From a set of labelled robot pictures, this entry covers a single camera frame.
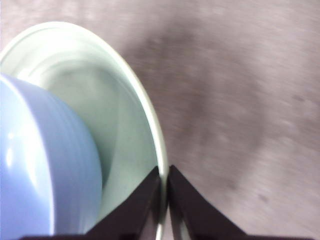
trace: dark stain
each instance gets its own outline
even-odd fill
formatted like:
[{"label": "dark stain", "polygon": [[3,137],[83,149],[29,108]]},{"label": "dark stain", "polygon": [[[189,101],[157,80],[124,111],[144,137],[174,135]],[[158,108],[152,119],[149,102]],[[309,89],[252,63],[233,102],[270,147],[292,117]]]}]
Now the dark stain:
[{"label": "dark stain", "polygon": [[258,197],[262,202],[264,202],[266,204],[269,202],[269,198],[265,195],[259,194]]},{"label": "dark stain", "polygon": [[305,100],[304,100],[301,96],[299,96],[299,95],[293,95],[292,98],[293,98],[294,100],[299,101],[299,102],[304,102],[304,101],[305,101]]},{"label": "dark stain", "polygon": [[228,188],[231,189],[231,190],[237,190],[238,186],[237,184],[234,182],[234,181],[230,181],[228,184],[227,184]]}]

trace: ceramic dish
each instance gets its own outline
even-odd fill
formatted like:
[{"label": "ceramic dish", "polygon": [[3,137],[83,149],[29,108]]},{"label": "ceramic dish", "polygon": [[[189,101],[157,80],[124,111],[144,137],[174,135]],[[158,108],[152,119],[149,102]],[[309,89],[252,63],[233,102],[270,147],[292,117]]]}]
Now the ceramic dish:
[{"label": "ceramic dish", "polygon": [[83,234],[102,195],[98,150],[82,120],[50,92],[0,75],[1,239]]},{"label": "ceramic dish", "polygon": [[[1,71],[57,95],[85,122],[102,163],[98,220],[158,165],[165,212],[168,163],[155,110],[128,64],[92,32],[65,22],[33,26],[6,46]],[[162,224],[157,238],[161,236]]]}]

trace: white plate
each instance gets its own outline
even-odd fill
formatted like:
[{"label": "white plate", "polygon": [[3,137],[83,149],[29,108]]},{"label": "white plate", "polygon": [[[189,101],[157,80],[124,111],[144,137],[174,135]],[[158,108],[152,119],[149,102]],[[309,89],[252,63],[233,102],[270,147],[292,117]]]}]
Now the white plate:
[{"label": "white plate", "polygon": [[[60,97],[90,129],[103,175],[98,220],[121,204],[156,165],[164,215],[168,162],[162,131],[142,84],[108,44],[80,26],[47,22],[14,38],[0,62],[1,72]],[[159,224],[157,238],[161,235]]]}]

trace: white bowl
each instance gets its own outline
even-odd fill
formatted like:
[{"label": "white bowl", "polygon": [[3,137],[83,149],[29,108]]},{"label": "white bowl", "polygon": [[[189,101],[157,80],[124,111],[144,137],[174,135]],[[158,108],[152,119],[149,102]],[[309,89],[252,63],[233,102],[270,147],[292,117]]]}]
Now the white bowl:
[{"label": "white bowl", "polygon": [[[65,22],[33,26],[0,57],[1,71],[66,102],[90,129],[102,163],[99,219],[158,165],[165,213],[168,162],[155,110],[127,63],[92,32]],[[158,237],[161,236],[159,225]]]},{"label": "white bowl", "polygon": [[85,233],[102,195],[89,130],[38,86],[1,75],[0,91],[1,239]]}]

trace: gray carpet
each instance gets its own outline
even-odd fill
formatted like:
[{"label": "gray carpet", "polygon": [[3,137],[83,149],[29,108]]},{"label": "gray carpet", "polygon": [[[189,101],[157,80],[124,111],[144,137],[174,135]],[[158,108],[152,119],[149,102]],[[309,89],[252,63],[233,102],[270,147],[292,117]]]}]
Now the gray carpet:
[{"label": "gray carpet", "polygon": [[320,239],[320,1],[2,0],[1,48],[47,21],[127,60],[170,163],[246,232]]}]

